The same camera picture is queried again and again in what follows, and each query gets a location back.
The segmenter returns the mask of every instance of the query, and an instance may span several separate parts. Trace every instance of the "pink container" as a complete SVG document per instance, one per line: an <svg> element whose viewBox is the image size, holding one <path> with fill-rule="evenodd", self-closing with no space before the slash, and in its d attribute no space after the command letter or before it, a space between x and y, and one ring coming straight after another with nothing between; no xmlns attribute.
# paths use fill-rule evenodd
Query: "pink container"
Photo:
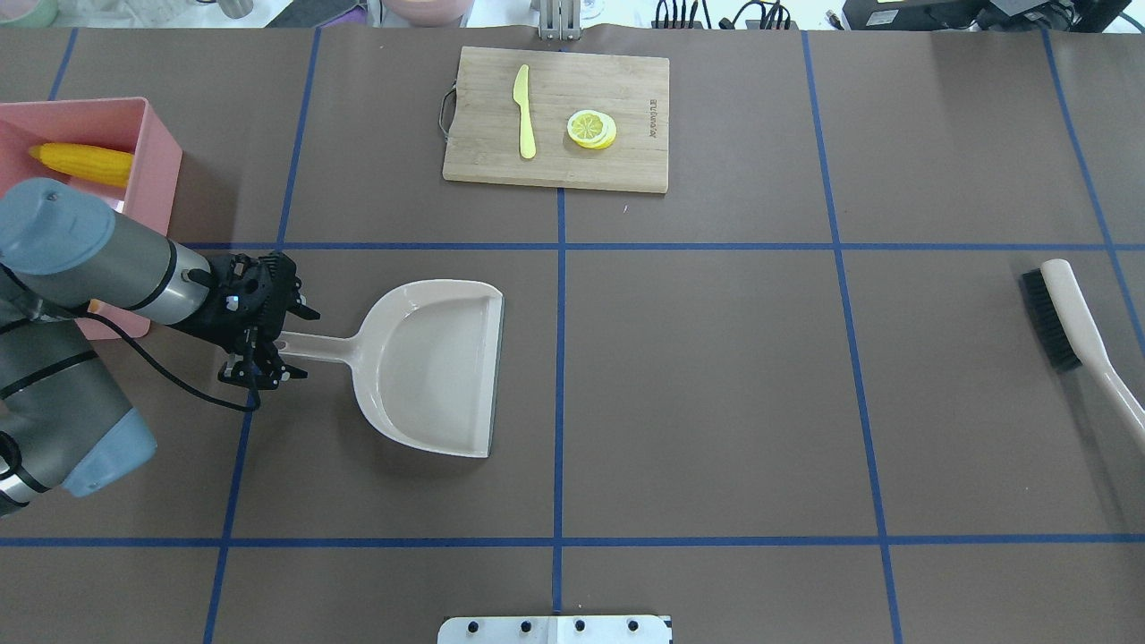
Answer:
<svg viewBox="0 0 1145 644"><path fill-rule="evenodd" d="M127 188L113 188L48 170L27 155L40 143L86 143L133 152ZM95 99L0 103L0 195L25 179L49 176L93 194L116 211L160 235L167 234L171 205L183 150L167 132L147 99ZM151 322L110 305L97 312L133 338L147 335ZM92 320L80 320L89 339L117 338Z"/></svg>
<svg viewBox="0 0 1145 644"><path fill-rule="evenodd" d="M449 24L473 7L473 0L381 0L381 3L416 26Z"/></svg>

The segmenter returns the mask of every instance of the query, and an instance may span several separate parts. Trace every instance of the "black cable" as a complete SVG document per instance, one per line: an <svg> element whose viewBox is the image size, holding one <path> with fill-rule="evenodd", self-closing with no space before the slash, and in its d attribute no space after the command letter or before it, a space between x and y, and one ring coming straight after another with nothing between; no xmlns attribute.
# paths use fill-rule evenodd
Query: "black cable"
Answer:
<svg viewBox="0 0 1145 644"><path fill-rule="evenodd" d="M1131 25L1136 26L1136 28L1137 28L1137 31L1139 31L1139 32L1142 32L1142 33L1145 33L1145 24L1142 24L1142 23L1137 22L1137 18L1135 18L1135 17L1130 16L1129 14L1126 14L1126 13L1122 13L1122 14L1120 14L1120 15L1121 15L1121 17L1122 17L1122 18L1123 18L1123 19L1124 19L1124 21L1126 21L1127 23L1129 23L1129 24L1131 24Z"/></svg>
<svg viewBox="0 0 1145 644"><path fill-rule="evenodd" d="M1069 31L1073 29L1074 23L1077 22L1076 10L1067 9L1057 2L1050 2L1049 5L1045 5L1045 7L1057 14L1061 19L1066 21L1066 28L1064 31ZM1050 19L1047 18L1045 22L1050 23Z"/></svg>
<svg viewBox="0 0 1145 644"><path fill-rule="evenodd" d="M926 7L925 9L923 9L923 13L926 15L926 17L929 17L932 21L934 21L934 23L937 23L942 29L953 29L953 30L956 30L956 31L965 31L965 30L970 29L971 26L973 26L974 22L976 22L974 18L970 18L969 23L966 23L966 24L964 24L962 26L955 26L955 25L946 22L946 19L935 16L934 11L931 9L931 7Z"/></svg>
<svg viewBox="0 0 1145 644"><path fill-rule="evenodd" d="M768 3L767 2L761 2L760 0L749 0L748 2L744 2L744 5L742 7L740 7L739 11L735 13L735 17L732 18L732 29L735 29L735 23L740 22L740 16L742 16L743 11L748 7L751 7L752 5L759 7L759 24L760 24L760 26L763 26L764 21L767 18L767 5Z"/></svg>
<svg viewBox="0 0 1145 644"><path fill-rule="evenodd" d="M145 348L143 348L142 346L140 346L140 344L137 341L135 341L135 338L128 336L127 331L124 331L123 329L120 329L119 325L116 324L114 322L112 322L111 320L108 320L106 317L104 317L104 316L102 316L102 315L100 315L97 313L90 313L90 312L82 312L79 315L80 315L80 317L86 317L88 320L95 320L96 322L100 322L101 324L103 324L106 328L109 328L112 331L114 331L116 335L119 336L120 338L123 338L124 341L127 343L128 346L131 346L132 348L134 348L135 353L140 354L140 356L143 358L143 360L145 360L147 363L150 364L152 369L155 369L156 371L158 371L160 376L163 376L164 378L167 378L172 383L175 383L175 385L177 385L181 390L183 390L187 393L194 395L195 398L198 398L200 400L205 400L205 401L207 401L207 402L210 402L212 405L218 405L220 407L226 407L227 409L234 409L235 411L244 411L244 413L246 413L246 411L258 411L259 407L262 407L262 399L259 398L259 387L258 387L258 385L255 385L255 382L254 382L254 369L253 369L253 366L254 366L254 360L253 360L254 359L254 348L252 346L247 346L246 347L246 355L243 356L246 360L247 382L248 382L247 387L250 390L251 398L254 399L254 405L251 405L250 407L247 407L247 406L243 406L243 405L236 405L234 402L230 402L230 401L227 401L227 400L222 400L220 398L214 398L212 395L208 395L206 393L200 392L199 390L197 390L197 388L192 387L191 385L187 384L185 382L181 380L179 378L179 376L175 376L174 374L172 374L171 371L168 371L163 364L159 364L159 361L156 360L155 358L152 358L151 354L148 353Z"/></svg>
<svg viewBox="0 0 1145 644"><path fill-rule="evenodd" d="M775 3L772 5L772 10L767 11L764 19L759 22L759 29L772 29L772 23L777 19L780 9L782 8L783 7L780 5L779 0L775 0Z"/></svg>

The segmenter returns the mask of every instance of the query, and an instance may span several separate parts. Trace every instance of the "pink bowl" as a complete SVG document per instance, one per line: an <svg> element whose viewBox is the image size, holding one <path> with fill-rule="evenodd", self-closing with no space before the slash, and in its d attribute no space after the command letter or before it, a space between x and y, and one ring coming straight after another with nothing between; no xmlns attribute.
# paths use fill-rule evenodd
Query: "pink bowl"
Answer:
<svg viewBox="0 0 1145 644"><path fill-rule="evenodd" d="M473 7L473 0L381 0L381 3L418 26L449 24Z"/></svg>

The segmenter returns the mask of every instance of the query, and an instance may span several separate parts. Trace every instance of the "plastic knife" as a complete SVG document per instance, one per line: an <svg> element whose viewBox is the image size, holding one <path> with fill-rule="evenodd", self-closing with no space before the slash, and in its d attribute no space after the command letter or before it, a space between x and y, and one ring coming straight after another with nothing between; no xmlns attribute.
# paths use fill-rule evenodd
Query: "plastic knife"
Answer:
<svg viewBox="0 0 1145 644"><path fill-rule="evenodd" d="M537 142L532 139L532 119L529 118L529 65L521 65L513 83L513 102L521 105L521 157L537 156Z"/></svg>

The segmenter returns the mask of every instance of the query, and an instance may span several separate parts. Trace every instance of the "black bristles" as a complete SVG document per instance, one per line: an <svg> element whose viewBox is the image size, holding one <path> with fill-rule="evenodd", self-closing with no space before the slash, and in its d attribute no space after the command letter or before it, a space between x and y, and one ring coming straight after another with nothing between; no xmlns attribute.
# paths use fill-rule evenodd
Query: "black bristles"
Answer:
<svg viewBox="0 0 1145 644"><path fill-rule="evenodd" d="M1021 276L1021 292L1026 299L1026 308L1029 317L1034 322L1034 330L1037 331L1037 339L1042 341L1050 364L1058 371L1068 371L1081 367L1081 360L1069 346L1069 338L1066 330L1061 328L1061 319L1053 307L1053 298L1050 297L1049 289L1045 288L1045 278L1041 270L1030 270Z"/></svg>

